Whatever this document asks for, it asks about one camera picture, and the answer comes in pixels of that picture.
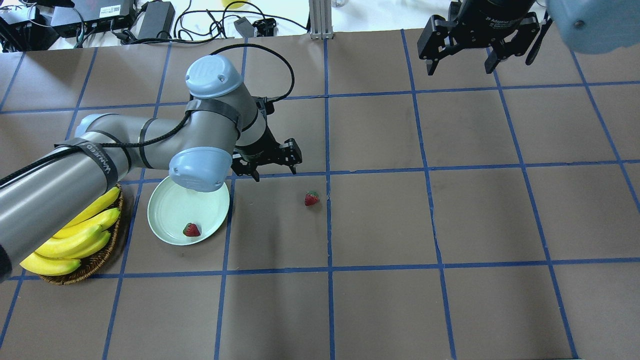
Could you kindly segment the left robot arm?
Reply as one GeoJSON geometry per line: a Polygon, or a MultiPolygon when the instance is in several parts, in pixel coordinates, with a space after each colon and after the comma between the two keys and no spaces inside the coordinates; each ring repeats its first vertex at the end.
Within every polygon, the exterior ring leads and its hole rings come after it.
{"type": "Polygon", "coordinates": [[[86,116],[75,136],[1,180],[1,280],[20,261],[135,168],[167,170],[179,186],[210,193],[227,173],[259,181],[258,167],[296,172],[295,139],[279,143],[267,118],[285,98],[253,96],[221,50],[185,73],[189,101],[180,120],[115,113],[86,116]]]}

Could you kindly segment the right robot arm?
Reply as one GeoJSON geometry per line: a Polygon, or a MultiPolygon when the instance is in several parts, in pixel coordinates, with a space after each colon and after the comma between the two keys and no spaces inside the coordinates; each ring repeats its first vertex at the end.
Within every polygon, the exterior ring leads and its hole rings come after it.
{"type": "Polygon", "coordinates": [[[606,54],[639,43],[637,0],[547,0],[542,18],[532,0],[455,0],[448,16],[434,14],[417,41],[419,59],[434,75],[440,61],[468,49],[487,49],[490,75],[510,57],[531,65],[552,26],[577,53],[606,54]]]}

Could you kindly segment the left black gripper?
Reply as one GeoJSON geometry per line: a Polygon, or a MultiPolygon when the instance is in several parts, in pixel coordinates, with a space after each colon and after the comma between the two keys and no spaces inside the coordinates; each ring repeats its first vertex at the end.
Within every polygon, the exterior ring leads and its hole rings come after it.
{"type": "Polygon", "coordinates": [[[286,166],[292,175],[297,175],[297,165],[303,162],[303,155],[294,138],[279,143],[267,128],[257,141],[249,145],[237,145],[231,159],[231,171],[236,176],[251,176],[254,181],[260,182],[258,167],[269,164],[286,166]]]}

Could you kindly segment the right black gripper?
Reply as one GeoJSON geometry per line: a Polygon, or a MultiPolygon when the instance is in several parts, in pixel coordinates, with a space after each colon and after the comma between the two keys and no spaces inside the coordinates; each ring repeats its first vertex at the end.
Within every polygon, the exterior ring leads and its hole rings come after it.
{"type": "Polygon", "coordinates": [[[484,62],[487,75],[510,57],[525,56],[530,66],[553,24],[549,13],[539,19],[534,0],[455,0],[448,16],[432,15],[417,41],[419,59],[433,76],[442,59],[462,50],[490,49],[484,62]]]}

